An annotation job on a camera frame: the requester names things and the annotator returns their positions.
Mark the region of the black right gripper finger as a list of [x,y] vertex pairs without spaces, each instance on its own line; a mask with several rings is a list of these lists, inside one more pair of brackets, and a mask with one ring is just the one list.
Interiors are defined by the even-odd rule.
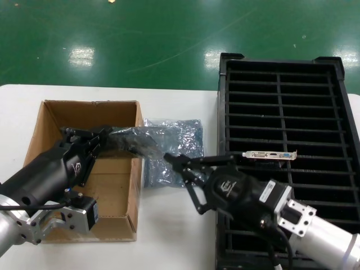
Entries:
[[173,170],[199,169],[207,167],[218,167],[226,165],[236,165],[236,160],[232,155],[206,156],[190,158],[185,155],[172,155],[166,153],[164,160],[171,164]]
[[214,206],[210,205],[206,197],[205,202],[201,202],[198,194],[196,193],[195,188],[198,188],[200,191],[203,192],[203,195],[205,196],[205,182],[203,180],[203,177],[201,176],[202,173],[194,173],[193,170],[189,167],[181,169],[180,173],[184,181],[184,186],[188,191],[188,194],[194,204],[196,211],[200,215],[203,215],[210,210],[215,210]]

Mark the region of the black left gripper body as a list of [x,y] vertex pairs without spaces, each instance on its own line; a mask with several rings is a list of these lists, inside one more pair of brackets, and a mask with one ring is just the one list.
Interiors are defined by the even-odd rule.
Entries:
[[1,210],[24,210],[32,215],[38,210],[55,210],[70,205],[65,190],[80,186],[86,143],[58,144],[39,154],[1,184],[1,195],[16,203],[14,206],[1,206]]

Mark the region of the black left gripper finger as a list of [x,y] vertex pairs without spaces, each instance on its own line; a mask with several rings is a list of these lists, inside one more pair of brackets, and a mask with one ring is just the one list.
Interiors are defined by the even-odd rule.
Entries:
[[80,187],[84,187],[88,181],[89,175],[93,169],[96,159],[106,145],[106,136],[98,134],[85,144],[85,161],[82,166],[82,174],[80,177]]
[[94,127],[90,130],[62,127],[60,128],[60,131],[64,142],[75,142],[76,140],[89,141],[94,138],[103,141],[108,138],[109,134],[113,131],[113,128],[108,125]]

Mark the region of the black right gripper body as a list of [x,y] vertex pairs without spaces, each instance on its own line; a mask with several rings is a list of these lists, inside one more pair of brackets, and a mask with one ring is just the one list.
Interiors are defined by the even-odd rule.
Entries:
[[277,182],[262,182],[252,175],[240,172],[236,166],[202,166],[207,180],[202,186],[206,203],[202,212],[217,210],[244,225],[260,225],[275,219],[275,204],[268,202]]

